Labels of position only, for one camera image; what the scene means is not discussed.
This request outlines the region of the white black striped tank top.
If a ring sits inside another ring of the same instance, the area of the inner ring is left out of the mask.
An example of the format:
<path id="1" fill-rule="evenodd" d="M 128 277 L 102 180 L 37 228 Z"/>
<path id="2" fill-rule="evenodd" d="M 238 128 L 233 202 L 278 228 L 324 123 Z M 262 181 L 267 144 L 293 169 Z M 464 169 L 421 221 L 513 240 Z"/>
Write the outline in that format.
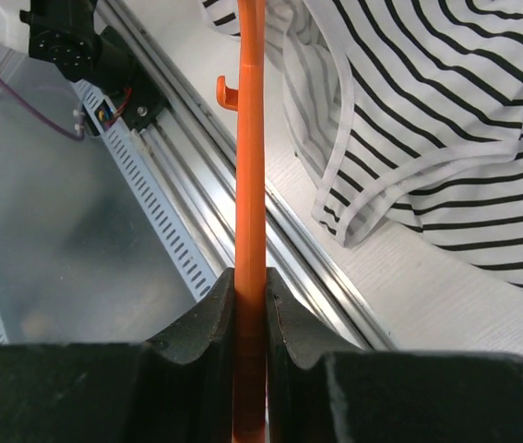
<path id="1" fill-rule="evenodd" d="M 265 51 L 341 246 L 392 221 L 523 291 L 523 1 L 266 1 Z"/>

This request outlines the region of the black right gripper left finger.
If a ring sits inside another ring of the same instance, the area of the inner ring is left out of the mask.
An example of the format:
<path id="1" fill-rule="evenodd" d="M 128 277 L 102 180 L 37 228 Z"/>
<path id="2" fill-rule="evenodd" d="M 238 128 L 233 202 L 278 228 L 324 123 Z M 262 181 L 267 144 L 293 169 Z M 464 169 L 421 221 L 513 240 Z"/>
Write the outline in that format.
<path id="1" fill-rule="evenodd" d="M 232 440 L 233 270 L 141 342 L 0 345 L 0 442 Z"/>

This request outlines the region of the orange plastic hanger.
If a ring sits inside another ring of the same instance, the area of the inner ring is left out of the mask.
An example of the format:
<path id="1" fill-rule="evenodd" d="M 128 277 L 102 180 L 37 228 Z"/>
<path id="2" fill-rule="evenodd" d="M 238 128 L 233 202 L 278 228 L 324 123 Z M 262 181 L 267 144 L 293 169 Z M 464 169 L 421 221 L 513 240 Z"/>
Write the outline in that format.
<path id="1" fill-rule="evenodd" d="M 265 439 L 267 235 L 265 204 L 263 1 L 241 1 L 239 85 L 217 80 L 220 106 L 237 113 L 235 167 L 234 363 L 232 434 Z"/>

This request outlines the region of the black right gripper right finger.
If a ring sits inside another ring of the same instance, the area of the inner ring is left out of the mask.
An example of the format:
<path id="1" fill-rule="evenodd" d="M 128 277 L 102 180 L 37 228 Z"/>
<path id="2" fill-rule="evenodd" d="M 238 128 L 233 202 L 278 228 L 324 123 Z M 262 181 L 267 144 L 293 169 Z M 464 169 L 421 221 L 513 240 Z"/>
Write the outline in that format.
<path id="1" fill-rule="evenodd" d="M 267 273 L 274 442 L 523 442 L 523 357 L 352 345 Z"/>

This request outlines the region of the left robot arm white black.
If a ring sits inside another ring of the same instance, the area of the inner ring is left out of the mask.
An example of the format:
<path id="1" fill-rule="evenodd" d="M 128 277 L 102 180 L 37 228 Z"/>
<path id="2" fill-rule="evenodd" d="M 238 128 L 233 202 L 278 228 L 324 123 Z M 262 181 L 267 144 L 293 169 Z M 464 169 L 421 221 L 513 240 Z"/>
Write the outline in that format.
<path id="1" fill-rule="evenodd" d="M 97 32 L 95 1 L 32 1 L 19 11 L 30 27 L 29 55 L 49 62 L 68 80 L 86 80 L 109 98 L 93 112 L 101 128 L 119 120 L 141 131 L 168 105 L 145 67 L 111 26 Z"/>

